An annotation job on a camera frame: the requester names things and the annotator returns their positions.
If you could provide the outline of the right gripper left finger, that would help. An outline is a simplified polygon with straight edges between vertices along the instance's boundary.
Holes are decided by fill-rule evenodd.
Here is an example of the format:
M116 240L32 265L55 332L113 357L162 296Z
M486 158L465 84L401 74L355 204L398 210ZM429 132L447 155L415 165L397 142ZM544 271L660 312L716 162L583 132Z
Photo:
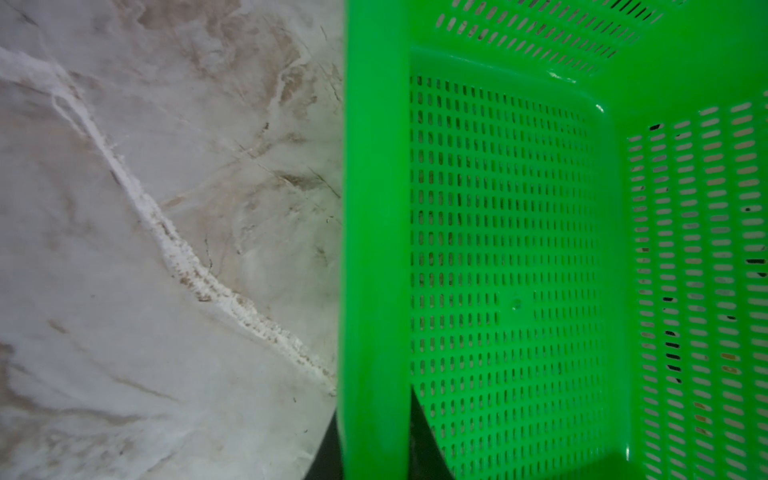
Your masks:
M343 462L337 414L334 413L320 443L319 449L304 476L304 480L343 479Z

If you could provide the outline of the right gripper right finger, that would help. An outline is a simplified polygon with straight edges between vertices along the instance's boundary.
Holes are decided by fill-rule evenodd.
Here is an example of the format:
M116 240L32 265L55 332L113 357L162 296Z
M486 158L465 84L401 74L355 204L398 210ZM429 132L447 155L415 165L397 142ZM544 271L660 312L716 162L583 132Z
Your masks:
M453 480L414 389L411 389L409 478Z

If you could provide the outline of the green plastic basket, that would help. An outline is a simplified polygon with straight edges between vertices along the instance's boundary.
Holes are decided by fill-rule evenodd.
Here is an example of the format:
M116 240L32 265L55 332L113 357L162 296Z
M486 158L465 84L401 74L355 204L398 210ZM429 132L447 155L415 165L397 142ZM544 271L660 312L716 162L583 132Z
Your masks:
M350 1L337 421L409 475L767 475L767 5Z

